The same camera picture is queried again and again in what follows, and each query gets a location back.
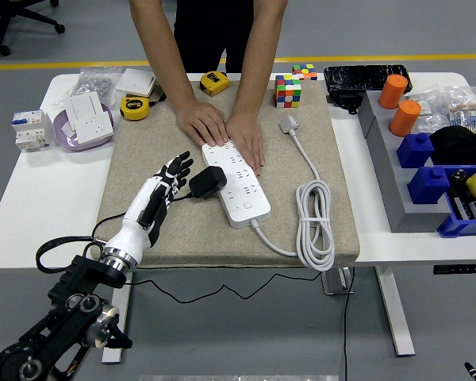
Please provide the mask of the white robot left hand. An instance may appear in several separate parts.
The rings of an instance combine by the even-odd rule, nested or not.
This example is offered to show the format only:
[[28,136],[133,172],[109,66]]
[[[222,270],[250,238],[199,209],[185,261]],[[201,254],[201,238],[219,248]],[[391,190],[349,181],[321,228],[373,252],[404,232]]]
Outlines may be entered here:
[[144,251],[156,243],[167,210],[186,184],[193,162],[186,151],[145,181],[126,211],[120,231],[106,243],[102,252],[104,260],[117,257],[129,267],[140,264]]

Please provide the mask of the person's right hand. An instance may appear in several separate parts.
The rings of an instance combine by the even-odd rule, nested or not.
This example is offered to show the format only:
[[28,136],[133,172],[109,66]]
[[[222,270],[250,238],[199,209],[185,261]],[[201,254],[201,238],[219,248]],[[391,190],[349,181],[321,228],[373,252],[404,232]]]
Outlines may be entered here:
[[190,101],[175,109],[178,127],[202,146],[222,146],[228,141],[221,113],[209,103]]

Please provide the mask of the person's left hand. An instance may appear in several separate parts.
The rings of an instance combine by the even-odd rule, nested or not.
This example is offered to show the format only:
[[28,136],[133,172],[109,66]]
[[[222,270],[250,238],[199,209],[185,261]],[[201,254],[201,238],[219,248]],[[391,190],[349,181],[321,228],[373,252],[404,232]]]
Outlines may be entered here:
[[256,176],[261,175],[265,165],[263,131],[257,116],[250,113],[234,113],[225,128],[236,149]]

